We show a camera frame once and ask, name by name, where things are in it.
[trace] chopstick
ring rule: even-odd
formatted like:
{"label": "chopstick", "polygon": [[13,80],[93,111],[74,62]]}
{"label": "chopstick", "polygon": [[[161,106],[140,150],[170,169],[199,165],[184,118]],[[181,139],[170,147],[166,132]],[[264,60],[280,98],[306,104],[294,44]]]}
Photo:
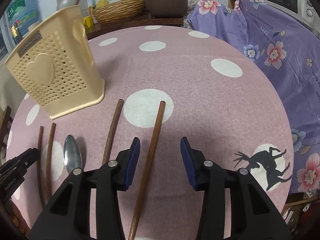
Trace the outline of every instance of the chopstick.
{"label": "chopstick", "polygon": [[115,113],[113,114],[112,122],[110,125],[108,137],[107,137],[106,147],[104,148],[102,165],[106,164],[106,162],[109,161],[111,149],[112,149],[112,144],[113,144],[113,139],[115,138],[115,133],[116,133],[117,125],[119,122],[123,103],[124,103],[124,101],[122,99],[119,99]]}
{"label": "chopstick", "polygon": [[52,158],[52,145],[53,145],[53,137],[54,132],[56,130],[56,124],[52,123],[50,136],[49,136],[49,143],[48,143],[48,153],[47,153],[47,167],[46,167],[46,191],[47,191],[47,201],[50,200],[52,197],[51,191],[51,158]]}
{"label": "chopstick", "polygon": [[37,161],[37,181],[38,181],[38,189],[39,189],[39,196],[42,208],[44,208],[44,198],[41,186],[41,147],[42,147],[42,137],[43,137],[43,126],[40,126],[39,130],[39,137],[38,137],[38,150],[40,152],[40,158]]}
{"label": "chopstick", "polygon": [[140,182],[136,205],[134,208],[134,213],[133,213],[133,218],[132,218],[132,222],[131,222],[128,240],[134,240],[134,237],[137,232],[140,215],[141,215],[141,211],[143,208],[145,191],[146,191],[146,187],[147,187],[147,183],[148,183],[148,177],[149,177],[149,174],[151,171],[152,161],[155,157],[155,153],[156,153],[156,149],[157,149],[157,145],[158,145],[159,134],[160,134],[161,124],[162,124],[162,118],[164,115],[164,109],[165,109],[165,101],[161,101],[160,106],[159,106],[159,110],[158,110],[158,115],[156,118],[155,127],[154,127],[153,133],[152,133],[152,138],[150,141],[150,146],[149,146],[148,155],[146,158],[146,163],[144,164],[144,168],[143,168],[143,173],[142,173],[142,177],[141,177],[141,182]]}

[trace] black deer print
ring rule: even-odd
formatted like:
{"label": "black deer print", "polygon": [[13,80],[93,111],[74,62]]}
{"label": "black deer print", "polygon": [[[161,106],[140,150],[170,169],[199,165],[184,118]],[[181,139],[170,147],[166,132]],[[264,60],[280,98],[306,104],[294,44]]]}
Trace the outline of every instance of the black deer print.
{"label": "black deer print", "polygon": [[279,176],[283,176],[283,174],[287,171],[287,169],[290,167],[290,163],[286,166],[286,168],[283,171],[276,170],[277,165],[276,165],[275,159],[283,156],[287,152],[287,149],[285,149],[284,152],[280,153],[279,155],[272,156],[272,151],[274,150],[277,152],[281,152],[277,148],[270,147],[269,152],[261,151],[251,156],[250,158],[241,152],[235,153],[235,155],[239,156],[239,158],[234,160],[234,161],[238,161],[235,167],[241,161],[248,161],[249,165],[246,167],[246,169],[250,172],[251,169],[259,168],[260,166],[258,163],[260,163],[267,172],[267,182],[268,182],[267,190],[269,190],[273,185],[277,184],[278,182],[287,182],[292,177],[292,175],[287,179],[282,179],[279,177]]}

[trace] round table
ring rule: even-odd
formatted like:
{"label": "round table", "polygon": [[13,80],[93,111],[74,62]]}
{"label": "round table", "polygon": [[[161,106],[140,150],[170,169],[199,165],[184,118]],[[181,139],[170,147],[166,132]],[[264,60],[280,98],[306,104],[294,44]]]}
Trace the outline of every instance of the round table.
{"label": "round table", "polygon": [[[108,33],[89,41],[100,75],[106,81],[105,97],[90,106],[55,120],[28,95],[13,120],[7,158],[37,147],[44,126],[42,177],[52,122],[57,124],[52,153],[52,192],[68,173],[63,166],[63,143],[72,134],[85,160],[84,170],[101,166],[104,147],[119,98],[125,101],[116,129],[110,159],[128,149],[134,137],[141,141],[133,183],[118,192],[122,224],[129,234],[143,166],[161,100],[166,101],[159,143],[149,178],[145,208],[136,239],[195,239],[203,192],[188,183],[180,154],[180,139],[201,150],[222,168],[237,170],[250,162],[235,159],[237,152],[252,155],[270,147],[277,155],[276,169],[283,176],[270,178],[262,159],[251,173],[267,190],[278,210],[284,206],[292,174],[293,146],[287,115],[275,89],[260,69],[224,41],[179,27],[143,26]],[[230,234],[230,196],[226,191],[225,236]],[[32,165],[12,197],[31,227],[41,212]],[[91,203],[91,234],[95,237],[95,203]]]}

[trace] microwave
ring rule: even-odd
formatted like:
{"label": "microwave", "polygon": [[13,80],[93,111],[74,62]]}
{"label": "microwave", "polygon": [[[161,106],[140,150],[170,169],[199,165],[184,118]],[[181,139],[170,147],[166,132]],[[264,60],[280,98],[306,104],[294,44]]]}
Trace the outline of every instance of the microwave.
{"label": "microwave", "polygon": [[316,11],[309,0],[265,0],[265,3],[289,14],[308,27],[313,27]]}

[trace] heart emblem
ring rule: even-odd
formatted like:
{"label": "heart emblem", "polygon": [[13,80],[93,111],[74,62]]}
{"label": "heart emblem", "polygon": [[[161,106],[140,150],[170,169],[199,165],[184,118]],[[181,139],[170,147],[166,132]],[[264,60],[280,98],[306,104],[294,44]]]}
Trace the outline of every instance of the heart emblem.
{"label": "heart emblem", "polygon": [[29,62],[25,70],[28,78],[42,84],[50,85],[54,76],[54,65],[51,56],[41,53],[35,61]]}

